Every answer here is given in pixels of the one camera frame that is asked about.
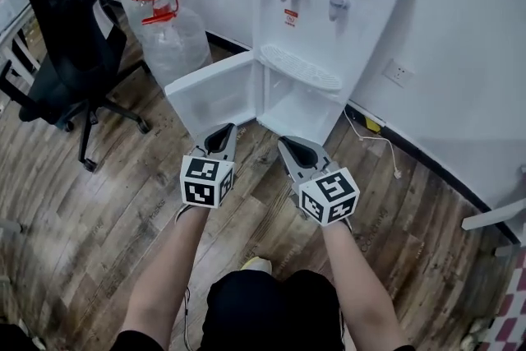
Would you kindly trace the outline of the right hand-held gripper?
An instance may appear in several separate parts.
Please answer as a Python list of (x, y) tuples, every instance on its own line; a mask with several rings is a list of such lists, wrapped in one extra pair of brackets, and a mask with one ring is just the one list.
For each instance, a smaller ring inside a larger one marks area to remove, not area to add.
[(345, 223), (360, 196), (348, 169), (331, 162), (322, 145), (299, 136), (281, 136), (278, 149), (293, 181), (292, 201), (303, 216), (322, 227)]

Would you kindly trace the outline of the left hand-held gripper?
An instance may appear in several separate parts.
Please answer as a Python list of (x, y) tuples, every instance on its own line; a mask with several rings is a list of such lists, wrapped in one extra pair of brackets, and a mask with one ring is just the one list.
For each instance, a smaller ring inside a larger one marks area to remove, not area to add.
[(229, 122), (197, 136), (194, 148), (182, 157), (180, 185), (185, 205), (218, 209), (233, 189), (238, 127)]

